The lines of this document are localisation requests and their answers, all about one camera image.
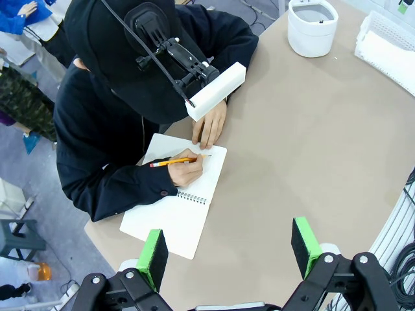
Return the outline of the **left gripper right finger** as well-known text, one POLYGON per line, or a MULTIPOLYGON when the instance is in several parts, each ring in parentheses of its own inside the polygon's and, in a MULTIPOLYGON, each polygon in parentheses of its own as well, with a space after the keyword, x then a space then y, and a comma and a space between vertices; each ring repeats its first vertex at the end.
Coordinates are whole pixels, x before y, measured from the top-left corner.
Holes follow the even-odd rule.
POLYGON ((291 246, 303 281, 283 310, 319 310, 328 293, 342 294, 351 310, 399 310, 373 253, 358 253, 351 260, 324 253, 305 217, 292 221, 291 246))

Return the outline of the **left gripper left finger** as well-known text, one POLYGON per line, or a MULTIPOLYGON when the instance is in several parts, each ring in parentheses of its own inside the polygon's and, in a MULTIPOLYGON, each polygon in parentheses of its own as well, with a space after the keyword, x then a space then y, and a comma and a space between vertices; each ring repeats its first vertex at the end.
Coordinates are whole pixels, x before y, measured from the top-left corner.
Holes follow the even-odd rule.
POLYGON ((101 273, 85 276, 73 310, 171 310, 160 295, 169 252, 163 231, 148 234, 135 266, 106 278, 101 273))

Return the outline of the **person's right hand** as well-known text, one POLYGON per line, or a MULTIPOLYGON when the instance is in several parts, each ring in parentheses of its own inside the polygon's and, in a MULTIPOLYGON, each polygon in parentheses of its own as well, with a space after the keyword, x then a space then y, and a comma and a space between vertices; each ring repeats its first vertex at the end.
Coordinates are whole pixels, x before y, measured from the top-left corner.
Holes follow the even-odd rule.
POLYGON ((168 172, 172 183, 176 187, 187 187, 192 182, 196 181, 203 173, 203 156, 196 154, 190 149, 185 149, 179 154, 170 158, 176 160, 181 158, 191 158, 191 162, 173 163, 168 165, 168 172))

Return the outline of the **person's left hand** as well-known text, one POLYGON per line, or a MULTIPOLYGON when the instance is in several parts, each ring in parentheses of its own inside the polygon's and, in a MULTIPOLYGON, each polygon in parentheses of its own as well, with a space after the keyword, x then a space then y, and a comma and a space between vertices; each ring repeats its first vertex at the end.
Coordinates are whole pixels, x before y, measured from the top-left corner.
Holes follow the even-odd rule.
POLYGON ((199 121, 193 121, 192 143, 200 144, 200 149, 210 149, 220 137, 226 120, 227 103, 220 101, 199 121))

